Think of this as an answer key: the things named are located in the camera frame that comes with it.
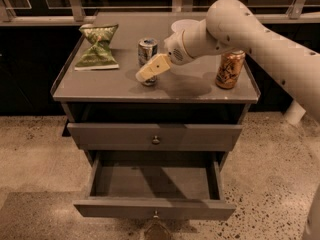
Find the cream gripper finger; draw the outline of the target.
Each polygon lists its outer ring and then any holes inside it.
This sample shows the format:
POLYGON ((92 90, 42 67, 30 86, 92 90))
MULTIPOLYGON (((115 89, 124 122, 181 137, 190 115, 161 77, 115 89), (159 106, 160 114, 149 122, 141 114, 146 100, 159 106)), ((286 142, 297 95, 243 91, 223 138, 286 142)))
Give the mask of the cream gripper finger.
POLYGON ((154 55, 140 70, 136 73, 136 79, 139 82, 145 82, 154 76, 162 74, 171 68, 171 61, 167 54, 154 55))

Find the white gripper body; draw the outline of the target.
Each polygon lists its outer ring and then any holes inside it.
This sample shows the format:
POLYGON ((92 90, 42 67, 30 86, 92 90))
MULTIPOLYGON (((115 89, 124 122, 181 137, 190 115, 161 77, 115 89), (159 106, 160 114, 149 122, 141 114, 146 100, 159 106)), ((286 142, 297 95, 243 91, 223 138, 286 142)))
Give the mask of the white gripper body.
POLYGON ((173 33, 164 40, 164 48, 171 62, 176 65, 184 65, 194 60, 184 46, 184 30, 173 33))

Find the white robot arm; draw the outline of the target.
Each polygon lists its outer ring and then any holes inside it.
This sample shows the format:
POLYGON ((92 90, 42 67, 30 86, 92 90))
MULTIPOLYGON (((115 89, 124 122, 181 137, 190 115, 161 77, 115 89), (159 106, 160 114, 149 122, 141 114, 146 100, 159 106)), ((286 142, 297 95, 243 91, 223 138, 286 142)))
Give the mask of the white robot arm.
POLYGON ((165 52, 155 55, 136 74, 142 82, 206 55, 243 51, 307 113, 320 121, 320 54, 267 28, 238 0, 218 0, 206 18, 164 40, 165 52))

